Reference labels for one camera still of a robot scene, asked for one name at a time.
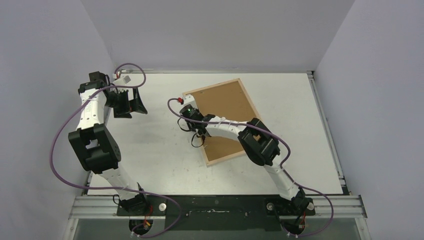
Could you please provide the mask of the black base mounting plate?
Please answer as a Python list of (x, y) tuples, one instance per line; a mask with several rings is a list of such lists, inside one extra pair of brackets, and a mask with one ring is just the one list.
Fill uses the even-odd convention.
[(163, 223), (171, 231), (280, 231), (302, 229), (305, 216), (316, 214), (311, 198), (294, 201), (279, 195), (174, 195), (168, 199), (148, 196), (141, 209), (118, 206), (116, 215), (129, 217), (129, 226), (146, 233)]

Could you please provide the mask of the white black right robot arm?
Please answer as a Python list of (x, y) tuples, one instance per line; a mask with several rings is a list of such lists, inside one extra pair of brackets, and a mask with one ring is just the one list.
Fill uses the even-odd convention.
[(282, 207), (290, 215), (315, 213), (311, 198), (297, 186), (282, 168), (281, 162), (288, 159), (291, 151), (281, 158), (279, 140), (258, 118), (250, 121), (233, 121), (213, 114), (203, 115), (191, 104), (186, 104), (179, 115), (186, 121), (190, 131), (199, 136), (221, 137), (238, 141), (251, 162), (261, 166), (276, 186), (283, 199)]

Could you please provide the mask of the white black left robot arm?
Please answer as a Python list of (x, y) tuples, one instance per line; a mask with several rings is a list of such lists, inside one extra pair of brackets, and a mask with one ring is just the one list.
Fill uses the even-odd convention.
[(81, 166), (85, 171), (105, 179), (116, 188), (118, 205), (127, 213), (144, 215), (150, 204), (144, 190), (121, 164), (120, 148), (105, 124), (105, 109), (112, 108), (114, 118), (132, 118), (132, 113), (147, 114), (140, 93), (133, 89), (133, 98), (123, 88), (105, 89), (112, 85), (109, 77), (99, 71), (89, 74), (89, 82), (78, 89), (84, 106), (76, 130), (68, 134)]

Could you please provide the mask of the aluminium front rail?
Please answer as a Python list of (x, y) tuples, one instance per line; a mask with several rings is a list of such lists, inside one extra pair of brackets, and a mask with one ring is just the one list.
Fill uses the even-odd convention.
[[(315, 217), (327, 218), (333, 205), (334, 218), (366, 218), (365, 207), (359, 195), (330, 195), (330, 202), (323, 196), (312, 195)], [(73, 202), (69, 219), (142, 219), (143, 216), (118, 214), (118, 205), (111, 195), (77, 196)]]

